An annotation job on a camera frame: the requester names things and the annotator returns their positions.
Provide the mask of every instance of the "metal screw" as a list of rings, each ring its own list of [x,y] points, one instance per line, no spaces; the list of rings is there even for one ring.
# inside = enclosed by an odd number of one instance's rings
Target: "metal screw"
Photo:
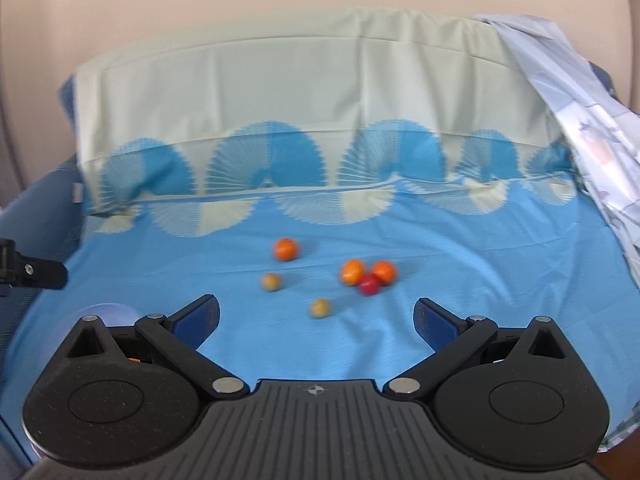
[[[389,383],[396,394],[412,394],[420,389],[420,383],[411,377],[398,377]]]
[[[234,394],[244,388],[244,383],[237,377],[220,377],[212,386],[219,394]]]

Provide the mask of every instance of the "wrinkled fabric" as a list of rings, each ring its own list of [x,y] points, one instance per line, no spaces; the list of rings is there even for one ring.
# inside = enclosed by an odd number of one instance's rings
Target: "wrinkled fabric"
[[[482,14],[509,46],[553,110],[585,188],[625,251],[640,285],[640,118],[607,91],[554,22],[533,16]],[[600,447],[606,451],[640,427],[640,403]]]
[[[85,242],[7,352],[0,413],[20,407],[70,327],[172,313],[202,294],[220,325],[199,351],[261,378],[371,378],[431,354],[428,297],[501,326],[553,317],[606,396],[640,398],[640,292],[578,192],[558,121],[496,31],[347,7],[151,38],[74,78]],[[281,237],[301,256],[274,261]],[[351,258],[399,280],[364,297]],[[265,272],[284,288],[266,293]],[[332,315],[314,319],[327,298]]]

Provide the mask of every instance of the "black clamp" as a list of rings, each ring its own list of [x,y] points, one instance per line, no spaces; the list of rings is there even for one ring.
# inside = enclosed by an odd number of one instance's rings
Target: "black clamp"
[[[15,250],[15,242],[0,238],[0,296],[12,286],[32,288],[64,288],[66,267],[60,262],[23,256]]]
[[[549,317],[498,328],[422,298],[414,326],[435,353],[382,392],[370,380],[263,380],[253,393],[196,351],[219,319],[210,294],[135,326],[83,317],[26,399],[34,448],[70,479],[114,468],[156,478],[176,463],[179,480],[374,468],[385,479],[604,478],[589,460],[608,427],[606,401]]]

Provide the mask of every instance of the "cherry tomato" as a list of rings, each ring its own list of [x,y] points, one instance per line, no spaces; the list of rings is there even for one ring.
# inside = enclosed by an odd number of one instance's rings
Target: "cherry tomato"
[[[274,272],[269,272],[262,277],[262,288],[267,292],[273,292],[282,288],[282,278]]]
[[[281,262],[290,262],[298,257],[298,244],[291,238],[281,238],[273,247],[273,255]]]
[[[329,300],[325,300],[324,298],[315,300],[311,304],[309,312],[313,317],[327,317],[331,314],[331,303],[329,303]]]
[[[391,262],[377,262],[371,267],[371,273],[382,285],[391,285],[398,276],[396,266]]]
[[[365,267],[360,260],[349,260],[342,266],[340,279],[345,285],[353,286],[360,283],[364,273]]]
[[[365,274],[360,280],[358,288],[365,296],[373,296],[380,290],[380,282],[373,274]]]

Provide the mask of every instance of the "black gripper base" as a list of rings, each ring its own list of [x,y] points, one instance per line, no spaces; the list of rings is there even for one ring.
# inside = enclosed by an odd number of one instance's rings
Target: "black gripper base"
[[[210,405],[185,441],[145,463],[81,470],[48,458],[24,480],[596,480],[581,463],[527,473],[478,462],[444,440],[423,408],[371,381],[261,381]]]

